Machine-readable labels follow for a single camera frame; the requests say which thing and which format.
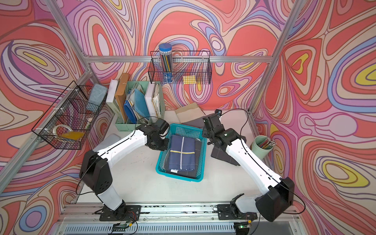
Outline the dark grey grid cloth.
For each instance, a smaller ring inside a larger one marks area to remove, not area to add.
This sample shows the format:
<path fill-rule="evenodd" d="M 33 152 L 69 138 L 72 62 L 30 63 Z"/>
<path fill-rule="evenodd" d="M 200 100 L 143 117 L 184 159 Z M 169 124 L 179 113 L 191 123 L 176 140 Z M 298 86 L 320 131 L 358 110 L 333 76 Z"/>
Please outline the dark grey grid cloth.
<path fill-rule="evenodd" d="M 165 157 L 163 169 L 165 170 L 165 172 L 167 174 L 170 174 L 170 175 L 177 175 L 177 176 L 181 176 L 183 178 L 195 179 L 197 172 L 198 172 L 198 167 L 199 167 L 199 158 L 200 158 L 200 154 L 201 154 L 201 146 L 202 146 L 201 141 L 199 139 L 195 139 L 195 166 L 196 166 L 196 170 L 191 171 L 191 172 L 182 172 L 182 171 L 173 172 L 172 170 L 168 170 L 167 168 L 168 168 L 168 161 L 169 161 L 169 150 L 167 151 L 167 154 L 166 154 L 166 157 Z"/>
<path fill-rule="evenodd" d="M 224 152 L 221 148 L 214 146 L 211 152 L 211 157 L 217 160 L 229 163 L 231 165 L 240 166 L 240 164 L 230 155 Z"/>

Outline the beige and grey cloth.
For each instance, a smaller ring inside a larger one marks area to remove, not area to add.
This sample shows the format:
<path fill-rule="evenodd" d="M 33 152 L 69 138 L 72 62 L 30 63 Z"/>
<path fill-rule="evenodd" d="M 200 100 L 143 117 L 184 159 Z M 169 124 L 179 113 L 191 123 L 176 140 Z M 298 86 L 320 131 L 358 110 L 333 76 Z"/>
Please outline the beige and grey cloth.
<path fill-rule="evenodd" d="M 192 126 L 203 129 L 205 117 L 204 111 L 198 106 L 197 103 L 191 103 L 184 107 L 175 110 L 179 122 L 183 125 Z"/>

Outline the navy blue cloth yellow stripe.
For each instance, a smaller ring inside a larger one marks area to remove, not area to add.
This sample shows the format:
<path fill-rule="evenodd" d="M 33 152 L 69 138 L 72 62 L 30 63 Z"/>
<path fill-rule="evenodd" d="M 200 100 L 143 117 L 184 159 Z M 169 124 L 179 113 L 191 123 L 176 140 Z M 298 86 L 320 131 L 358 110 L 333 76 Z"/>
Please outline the navy blue cloth yellow stripe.
<path fill-rule="evenodd" d="M 179 135 L 171 136 L 168 170 L 191 172 L 195 166 L 195 139 Z"/>

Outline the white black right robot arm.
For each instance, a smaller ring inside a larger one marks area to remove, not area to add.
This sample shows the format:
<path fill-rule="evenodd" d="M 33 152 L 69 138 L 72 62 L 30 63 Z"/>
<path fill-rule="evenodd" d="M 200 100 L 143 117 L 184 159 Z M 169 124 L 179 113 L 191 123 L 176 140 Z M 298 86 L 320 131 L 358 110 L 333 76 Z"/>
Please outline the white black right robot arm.
<path fill-rule="evenodd" d="M 203 137 L 210 140 L 235 159 L 248 173 L 259 189 L 259 194 L 240 194 L 233 198 L 234 212 L 258 212 L 267 221 L 273 222 L 293 204 L 295 183 L 290 178 L 281 178 L 259 159 L 232 128 L 222 124 L 206 124 Z"/>

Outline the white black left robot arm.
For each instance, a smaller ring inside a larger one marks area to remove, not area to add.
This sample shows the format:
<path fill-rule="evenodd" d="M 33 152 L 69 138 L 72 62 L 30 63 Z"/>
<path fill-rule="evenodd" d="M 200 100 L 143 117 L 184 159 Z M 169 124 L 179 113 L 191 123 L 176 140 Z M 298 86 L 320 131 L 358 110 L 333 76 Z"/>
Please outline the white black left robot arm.
<path fill-rule="evenodd" d="M 126 204 L 113 186 L 111 168 L 142 146 L 152 150 L 167 150 L 168 130 L 169 124 L 158 119 L 152 124 L 139 125 L 128 136 L 106 148 L 86 152 L 79 173 L 80 180 L 94 192 L 105 208 L 116 215 L 124 215 Z"/>

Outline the yellow notepad in left basket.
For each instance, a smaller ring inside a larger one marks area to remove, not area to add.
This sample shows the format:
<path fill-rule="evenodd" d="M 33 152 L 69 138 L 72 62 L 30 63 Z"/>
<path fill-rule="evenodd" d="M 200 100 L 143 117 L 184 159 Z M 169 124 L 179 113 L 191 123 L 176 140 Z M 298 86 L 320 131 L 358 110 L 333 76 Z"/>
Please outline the yellow notepad in left basket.
<path fill-rule="evenodd" d="M 64 141 L 75 142 L 81 140 L 82 137 L 84 137 L 84 135 L 84 132 L 69 131 L 67 133 L 60 135 L 60 137 Z"/>

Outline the blue folder in organizer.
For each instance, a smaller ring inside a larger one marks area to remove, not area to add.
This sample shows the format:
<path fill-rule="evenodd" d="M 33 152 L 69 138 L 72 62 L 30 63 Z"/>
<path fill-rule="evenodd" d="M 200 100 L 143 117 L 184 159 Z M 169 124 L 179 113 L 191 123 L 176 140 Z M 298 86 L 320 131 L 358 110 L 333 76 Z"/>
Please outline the blue folder in organizer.
<path fill-rule="evenodd" d="M 145 95 L 138 88 L 133 88 L 130 91 L 123 107 L 132 124 L 136 124 L 141 119 L 149 120 Z"/>

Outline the mint green file organizer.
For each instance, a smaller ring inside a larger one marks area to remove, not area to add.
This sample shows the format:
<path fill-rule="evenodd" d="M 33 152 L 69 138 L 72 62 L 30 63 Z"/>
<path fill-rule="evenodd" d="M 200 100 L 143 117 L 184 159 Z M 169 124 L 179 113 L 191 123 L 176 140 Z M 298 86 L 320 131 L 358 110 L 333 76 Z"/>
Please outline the mint green file organizer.
<path fill-rule="evenodd" d="M 126 119 L 117 119 L 115 126 L 118 131 L 130 132 L 140 124 L 154 123 L 158 118 L 164 118 L 165 103 L 159 82 L 128 81 L 120 86 L 126 95 L 120 107 Z"/>

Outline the green pen cup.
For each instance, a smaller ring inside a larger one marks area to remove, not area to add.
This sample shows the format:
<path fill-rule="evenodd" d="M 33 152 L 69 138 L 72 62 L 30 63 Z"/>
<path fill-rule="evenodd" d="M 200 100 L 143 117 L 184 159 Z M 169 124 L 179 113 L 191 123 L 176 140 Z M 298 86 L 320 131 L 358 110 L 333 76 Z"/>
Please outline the green pen cup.
<path fill-rule="evenodd" d="M 276 142 L 271 138 L 263 135 L 256 136 L 251 144 L 251 151 L 263 160 L 267 154 L 274 148 Z"/>

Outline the brown cardboard folder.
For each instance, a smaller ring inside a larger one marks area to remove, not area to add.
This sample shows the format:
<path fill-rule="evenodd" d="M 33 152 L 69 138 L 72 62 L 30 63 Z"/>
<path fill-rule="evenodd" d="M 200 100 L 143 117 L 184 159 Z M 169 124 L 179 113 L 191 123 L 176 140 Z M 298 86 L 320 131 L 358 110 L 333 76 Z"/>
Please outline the brown cardboard folder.
<path fill-rule="evenodd" d="M 116 89 L 116 92 L 115 92 L 115 99 L 116 99 L 116 102 L 118 104 L 118 107 L 119 107 L 119 110 L 120 110 L 120 113 L 121 113 L 121 117 L 123 119 L 123 123 L 126 123 L 128 117 L 124 111 L 124 103 L 125 103 L 125 100 L 126 100 L 126 96 L 127 96 L 127 91 L 126 91 L 126 88 L 127 88 L 127 82 L 129 80 L 129 77 L 130 75 L 127 74 L 127 73 L 123 73 L 119 80 L 118 80 L 118 86 L 117 86 L 117 89 Z"/>

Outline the white book in organizer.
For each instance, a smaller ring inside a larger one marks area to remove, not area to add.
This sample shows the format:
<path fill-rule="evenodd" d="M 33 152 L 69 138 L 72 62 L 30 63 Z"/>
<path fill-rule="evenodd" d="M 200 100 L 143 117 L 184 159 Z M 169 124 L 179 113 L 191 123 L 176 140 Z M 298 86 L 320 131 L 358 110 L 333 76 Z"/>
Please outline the white book in organizer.
<path fill-rule="evenodd" d="M 115 93 L 116 93 L 116 90 L 117 90 L 117 87 L 118 87 L 117 85 L 118 85 L 118 81 L 117 80 L 111 80 L 110 85 L 109 85 L 109 89 L 108 89 L 107 98 L 106 98 L 106 104 L 115 113 L 119 112 L 119 108 L 118 108 L 118 105 L 117 105 L 117 102 L 116 102 L 116 98 L 115 98 Z"/>

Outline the yellow sticky note pad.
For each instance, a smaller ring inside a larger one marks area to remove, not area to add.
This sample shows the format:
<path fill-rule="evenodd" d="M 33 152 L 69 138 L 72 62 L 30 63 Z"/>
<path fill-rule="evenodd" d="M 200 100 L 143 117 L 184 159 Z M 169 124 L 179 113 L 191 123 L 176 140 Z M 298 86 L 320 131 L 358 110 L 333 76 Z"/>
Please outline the yellow sticky note pad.
<path fill-rule="evenodd" d="M 183 76 L 183 84 L 190 85 L 190 84 L 196 84 L 196 76 L 195 75 L 184 75 Z"/>

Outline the grey blue sponge cloth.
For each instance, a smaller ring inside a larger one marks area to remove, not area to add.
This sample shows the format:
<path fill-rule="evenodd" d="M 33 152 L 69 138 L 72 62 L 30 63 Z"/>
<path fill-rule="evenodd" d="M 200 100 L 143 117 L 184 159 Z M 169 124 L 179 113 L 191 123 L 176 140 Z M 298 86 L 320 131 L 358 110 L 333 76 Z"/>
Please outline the grey blue sponge cloth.
<path fill-rule="evenodd" d="M 86 110 L 96 112 L 101 106 L 105 96 L 107 95 L 107 87 L 95 84 L 91 90 Z"/>

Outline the blue capped pencil tube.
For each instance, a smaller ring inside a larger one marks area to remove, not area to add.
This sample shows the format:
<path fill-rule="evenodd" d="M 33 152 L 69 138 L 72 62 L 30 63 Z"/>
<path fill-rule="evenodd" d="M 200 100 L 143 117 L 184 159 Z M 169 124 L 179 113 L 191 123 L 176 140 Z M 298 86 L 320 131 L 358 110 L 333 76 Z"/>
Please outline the blue capped pencil tube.
<path fill-rule="evenodd" d="M 160 44 L 159 53 L 163 68 L 164 83 L 171 83 L 173 72 L 172 45 L 169 43 Z"/>

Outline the white tape roll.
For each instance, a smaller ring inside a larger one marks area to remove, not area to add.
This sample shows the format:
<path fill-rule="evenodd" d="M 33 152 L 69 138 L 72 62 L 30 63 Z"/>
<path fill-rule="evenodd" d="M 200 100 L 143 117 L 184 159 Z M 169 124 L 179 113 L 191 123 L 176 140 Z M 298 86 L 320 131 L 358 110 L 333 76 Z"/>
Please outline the white tape roll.
<path fill-rule="evenodd" d="M 53 128 L 52 133 L 55 136 L 67 138 L 72 133 L 72 131 L 73 130 L 71 129 L 71 127 L 65 124 L 59 124 Z"/>

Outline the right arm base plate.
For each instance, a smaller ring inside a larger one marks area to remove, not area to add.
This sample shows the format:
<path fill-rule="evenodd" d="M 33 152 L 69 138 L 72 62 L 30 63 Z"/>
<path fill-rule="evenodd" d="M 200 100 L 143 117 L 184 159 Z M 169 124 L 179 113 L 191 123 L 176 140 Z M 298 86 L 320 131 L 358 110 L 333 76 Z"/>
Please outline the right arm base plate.
<path fill-rule="evenodd" d="M 255 212 L 242 213 L 238 209 L 234 209 L 230 204 L 218 204 L 213 208 L 217 212 L 219 220 L 247 220 L 254 221 L 258 219 Z"/>

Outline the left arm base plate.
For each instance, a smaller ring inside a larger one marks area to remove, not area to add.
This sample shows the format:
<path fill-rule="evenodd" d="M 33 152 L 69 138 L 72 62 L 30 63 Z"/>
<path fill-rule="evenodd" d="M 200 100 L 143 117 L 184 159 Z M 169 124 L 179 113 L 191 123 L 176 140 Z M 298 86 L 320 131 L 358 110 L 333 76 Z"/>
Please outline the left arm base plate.
<path fill-rule="evenodd" d="M 111 210 L 104 206 L 100 212 L 100 221 L 138 221 L 141 215 L 141 206 L 130 205 L 120 206 L 118 209 Z"/>

